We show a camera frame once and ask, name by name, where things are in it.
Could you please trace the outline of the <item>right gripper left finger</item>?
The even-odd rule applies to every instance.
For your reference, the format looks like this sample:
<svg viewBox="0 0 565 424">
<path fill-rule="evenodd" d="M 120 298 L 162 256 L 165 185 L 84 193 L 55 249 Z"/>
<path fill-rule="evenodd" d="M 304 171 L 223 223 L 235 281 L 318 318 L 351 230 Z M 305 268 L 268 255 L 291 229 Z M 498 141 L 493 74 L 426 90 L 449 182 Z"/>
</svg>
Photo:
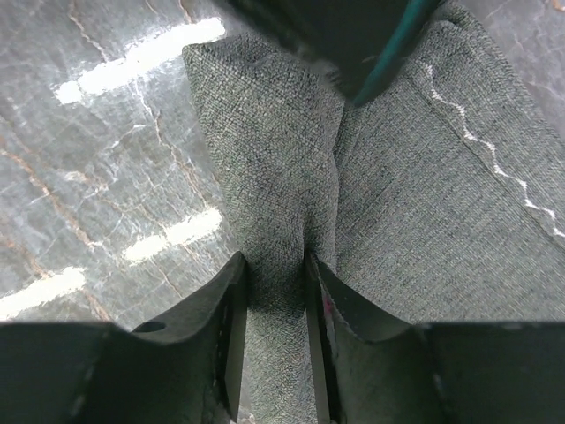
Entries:
<svg viewBox="0 0 565 424">
<path fill-rule="evenodd" d="M 246 262 L 127 331 L 112 322 L 1 327 L 4 423 L 227 423 L 238 416 Z"/>
</svg>

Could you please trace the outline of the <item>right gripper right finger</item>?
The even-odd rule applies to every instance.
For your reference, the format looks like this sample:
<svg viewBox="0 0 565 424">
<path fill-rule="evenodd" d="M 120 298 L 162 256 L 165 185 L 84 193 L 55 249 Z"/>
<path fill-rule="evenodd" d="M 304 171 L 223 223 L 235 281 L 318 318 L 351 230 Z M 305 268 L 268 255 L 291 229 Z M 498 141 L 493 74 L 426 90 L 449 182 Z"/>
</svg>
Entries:
<svg viewBox="0 0 565 424">
<path fill-rule="evenodd" d="M 561 423 L 560 322 L 404 322 L 306 257 L 321 423 Z"/>
</svg>

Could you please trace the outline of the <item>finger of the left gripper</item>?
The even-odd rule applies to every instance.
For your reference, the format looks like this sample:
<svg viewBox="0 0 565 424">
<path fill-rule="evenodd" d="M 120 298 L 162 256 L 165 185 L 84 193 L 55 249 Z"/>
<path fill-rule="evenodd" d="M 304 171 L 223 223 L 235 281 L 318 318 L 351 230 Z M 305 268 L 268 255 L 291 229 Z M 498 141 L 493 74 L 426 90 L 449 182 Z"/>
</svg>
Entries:
<svg viewBox="0 0 565 424">
<path fill-rule="evenodd" d="M 393 82 L 425 35 L 436 0 L 227 1 L 257 32 L 311 64 L 363 106 Z"/>
</svg>

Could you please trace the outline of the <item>grey cloth napkin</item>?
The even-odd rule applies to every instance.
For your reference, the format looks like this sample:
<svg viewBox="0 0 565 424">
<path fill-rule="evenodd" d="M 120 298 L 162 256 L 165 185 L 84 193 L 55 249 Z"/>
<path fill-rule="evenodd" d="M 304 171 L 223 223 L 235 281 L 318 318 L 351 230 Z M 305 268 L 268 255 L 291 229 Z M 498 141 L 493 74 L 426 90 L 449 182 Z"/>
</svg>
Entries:
<svg viewBox="0 0 565 424">
<path fill-rule="evenodd" d="M 305 250 L 406 321 L 563 318 L 564 143 L 460 3 L 361 108 L 254 33 L 183 57 L 252 272 L 258 422 L 316 420 Z"/>
</svg>

